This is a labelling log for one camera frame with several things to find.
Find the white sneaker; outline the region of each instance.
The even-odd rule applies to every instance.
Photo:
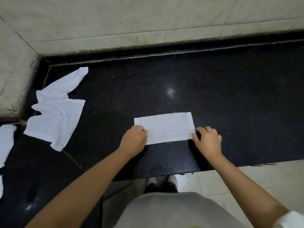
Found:
[[[150,185],[151,183],[154,183],[154,184],[158,185],[156,177],[150,177],[150,178],[148,178],[148,180],[147,180],[147,186]]]
[[[168,177],[167,182],[172,182],[172,183],[176,186],[176,188],[177,188],[177,179],[176,179],[176,176],[170,175],[170,176]]]

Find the white wall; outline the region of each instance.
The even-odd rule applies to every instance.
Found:
[[[37,58],[37,53],[0,19],[0,116],[18,112]]]
[[[304,28],[304,0],[1,0],[39,54]]]

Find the hand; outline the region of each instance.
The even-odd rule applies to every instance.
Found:
[[[201,140],[199,140],[196,133],[192,133],[192,138],[202,155],[208,161],[212,158],[221,156],[222,136],[217,134],[216,129],[212,129],[210,126],[204,128],[197,127],[196,129],[201,133]]]
[[[138,155],[145,147],[148,139],[148,131],[143,126],[134,125],[123,135],[119,150],[129,158]]]

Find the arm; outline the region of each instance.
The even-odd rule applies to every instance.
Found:
[[[147,131],[133,126],[123,136],[119,148],[97,163],[50,201],[26,228],[80,227],[111,184],[116,174],[147,142]]]
[[[201,140],[192,134],[196,147],[219,173],[255,228],[271,228],[288,210],[263,188],[228,161],[221,152],[221,135],[207,126],[198,127]]]

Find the person's left hand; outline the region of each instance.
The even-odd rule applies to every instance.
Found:
[[[147,133],[148,131],[143,126],[132,126],[123,135],[118,149],[130,158],[135,157],[145,147],[148,139]]]

